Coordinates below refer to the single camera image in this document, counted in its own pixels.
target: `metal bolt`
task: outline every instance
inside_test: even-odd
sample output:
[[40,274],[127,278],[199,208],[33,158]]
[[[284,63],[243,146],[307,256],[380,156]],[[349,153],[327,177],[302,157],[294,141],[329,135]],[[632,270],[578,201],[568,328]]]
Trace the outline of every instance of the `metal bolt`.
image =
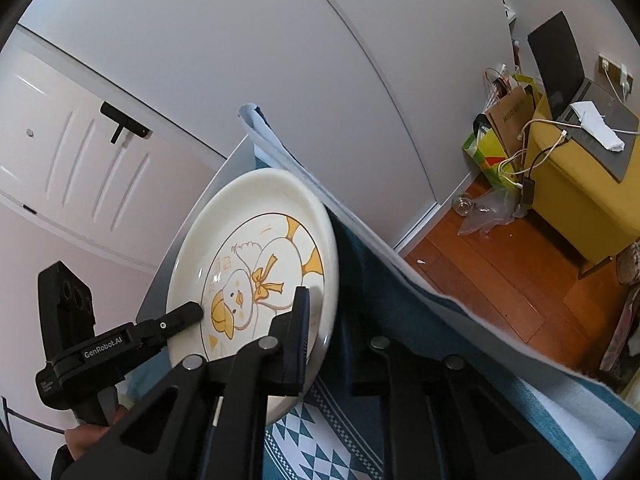
[[386,337],[384,337],[383,335],[377,335],[373,338],[371,338],[371,346],[373,346],[373,348],[377,349],[377,350],[384,350],[386,347],[389,346],[389,339],[387,339]]
[[187,370],[197,370],[202,366],[203,362],[204,359],[201,355],[191,354],[182,360],[182,366],[187,368]]
[[459,355],[450,355],[444,359],[444,364],[449,370],[462,370],[465,367],[465,360]]
[[278,345],[278,338],[272,335],[266,335],[258,341],[258,346],[263,350],[270,350],[276,348]]

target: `clear plastic bag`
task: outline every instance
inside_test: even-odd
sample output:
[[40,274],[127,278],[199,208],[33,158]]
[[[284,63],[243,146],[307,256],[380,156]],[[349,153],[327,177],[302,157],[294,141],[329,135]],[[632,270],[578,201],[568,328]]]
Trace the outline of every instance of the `clear plastic bag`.
[[462,222],[458,235],[480,231],[485,236],[494,226],[507,225],[527,214],[527,207],[520,203],[520,190],[494,187],[471,201],[472,209]]

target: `laptop screen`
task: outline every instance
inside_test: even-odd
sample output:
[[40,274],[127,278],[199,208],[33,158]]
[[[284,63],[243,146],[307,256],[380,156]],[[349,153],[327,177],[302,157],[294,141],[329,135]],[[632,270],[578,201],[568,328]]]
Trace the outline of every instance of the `laptop screen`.
[[584,81],[578,47],[564,12],[530,33],[529,46],[545,85],[551,116],[557,120]]

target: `wall socket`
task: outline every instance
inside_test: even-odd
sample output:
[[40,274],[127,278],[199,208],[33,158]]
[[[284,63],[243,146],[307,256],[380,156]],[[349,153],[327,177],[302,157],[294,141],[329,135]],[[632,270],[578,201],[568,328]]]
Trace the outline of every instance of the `wall socket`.
[[[609,73],[609,78],[611,79],[611,82],[614,85],[618,85],[620,86],[620,88],[622,88],[622,85],[620,84],[620,77],[622,76],[622,68],[620,67],[619,63],[616,63],[610,60],[608,57],[605,57],[602,54],[600,54],[598,56],[598,72],[600,72],[602,75],[605,75],[606,72],[604,70],[604,65],[606,63],[604,63],[604,60],[606,60],[609,63],[608,73]],[[631,74],[627,73],[626,81],[629,83],[629,93],[631,94],[634,87],[634,78],[632,77]]]

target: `white ceramic plate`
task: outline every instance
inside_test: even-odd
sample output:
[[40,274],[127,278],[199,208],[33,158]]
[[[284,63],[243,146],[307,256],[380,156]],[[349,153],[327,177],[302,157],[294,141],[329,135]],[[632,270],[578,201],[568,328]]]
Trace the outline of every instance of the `white ceramic plate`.
[[[334,328],[334,231],[322,203],[287,171],[245,173],[206,205],[180,248],[166,310],[196,301],[204,318],[169,340],[171,364],[189,354],[220,359],[266,335],[271,319],[290,310],[299,285],[308,287],[311,300],[306,392]],[[270,397],[267,424],[296,402]]]

